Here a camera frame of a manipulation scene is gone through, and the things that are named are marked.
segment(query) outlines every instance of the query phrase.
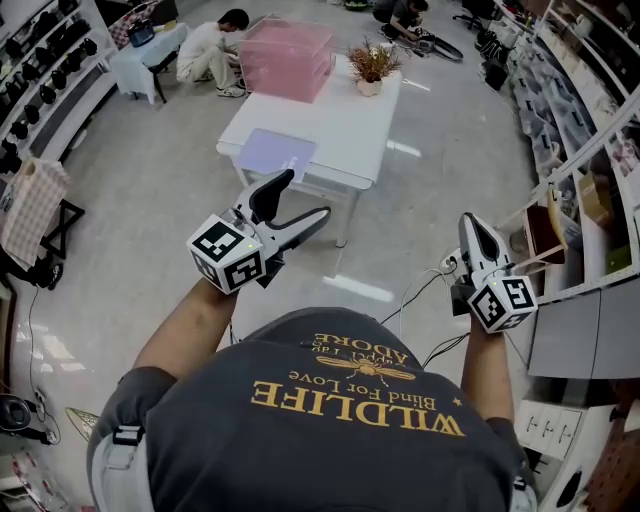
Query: handbag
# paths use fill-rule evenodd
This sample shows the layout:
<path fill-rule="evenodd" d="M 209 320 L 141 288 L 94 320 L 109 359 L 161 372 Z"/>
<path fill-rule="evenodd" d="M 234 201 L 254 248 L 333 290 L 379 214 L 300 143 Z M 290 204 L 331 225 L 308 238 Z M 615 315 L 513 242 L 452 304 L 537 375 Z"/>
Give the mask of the handbag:
<path fill-rule="evenodd" d="M 129 30 L 127 30 L 129 41 L 131 46 L 138 48 L 149 41 L 151 41 L 156 33 L 153 30 L 153 25 L 149 20 L 137 20 L 133 22 Z"/>

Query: potted plant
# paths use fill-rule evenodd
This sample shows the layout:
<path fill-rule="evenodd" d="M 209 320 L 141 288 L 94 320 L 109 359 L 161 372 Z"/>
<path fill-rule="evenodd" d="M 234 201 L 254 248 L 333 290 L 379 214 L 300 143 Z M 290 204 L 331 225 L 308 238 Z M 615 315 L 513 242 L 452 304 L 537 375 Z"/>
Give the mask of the potted plant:
<path fill-rule="evenodd" d="M 402 66 L 393 46 L 373 46 L 366 37 L 363 46 L 349 50 L 347 57 L 353 67 L 353 81 L 364 96 L 379 94 L 382 79 Z"/>

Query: pink plastic box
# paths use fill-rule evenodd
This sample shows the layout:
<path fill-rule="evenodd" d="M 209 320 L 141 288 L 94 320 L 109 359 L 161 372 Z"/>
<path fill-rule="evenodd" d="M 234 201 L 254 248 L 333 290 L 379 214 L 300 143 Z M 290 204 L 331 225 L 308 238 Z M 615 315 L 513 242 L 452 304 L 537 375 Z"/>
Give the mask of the pink plastic box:
<path fill-rule="evenodd" d="M 333 69 L 325 25 L 266 17 L 240 41 L 249 91 L 313 103 Z"/>

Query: flower pot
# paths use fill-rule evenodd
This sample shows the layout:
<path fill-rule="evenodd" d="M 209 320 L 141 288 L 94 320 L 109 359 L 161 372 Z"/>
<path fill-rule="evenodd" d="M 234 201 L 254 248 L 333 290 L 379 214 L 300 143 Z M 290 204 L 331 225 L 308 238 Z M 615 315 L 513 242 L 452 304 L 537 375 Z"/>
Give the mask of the flower pot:
<path fill-rule="evenodd" d="M 376 80 L 375 82 L 358 80 L 356 87 L 363 96 L 375 96 L 376 94 L 380 94 L 380 90 L 382 89 L 382 80 Z"/>

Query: checkered cloth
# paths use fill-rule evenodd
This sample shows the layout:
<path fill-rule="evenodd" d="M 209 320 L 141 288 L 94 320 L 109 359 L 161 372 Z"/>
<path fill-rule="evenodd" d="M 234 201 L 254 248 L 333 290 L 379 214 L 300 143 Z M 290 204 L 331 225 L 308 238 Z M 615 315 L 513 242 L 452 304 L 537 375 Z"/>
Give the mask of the checkered cloth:
<path fill-rule="evenodd" d="M 148 19 L 159 2 L 160 0 L 153 0 L 151 2 L 147 2 L 146 4 L 142 4 L 146 5 L 146 7 L 140 12 L 134 13 L 133 11 L 135 9 L 130 10 L 127 14 L 125 14 L 122 18 L 120 18 L 109 27 L 109 32 L 111 33 L 111 37 L 113 37 L 118 50 L 122 50 L 129 44 L 128 31 L 131 24 L 137 20 Z"/>
<path fill-rule="evenodd" d="M 25 270 L 35 264 L 40 240 L 69 182 L 60 162 L 36 158 L 26 160 L 14 176 L 13 202 L 0 228 L 0 245 Z"/>

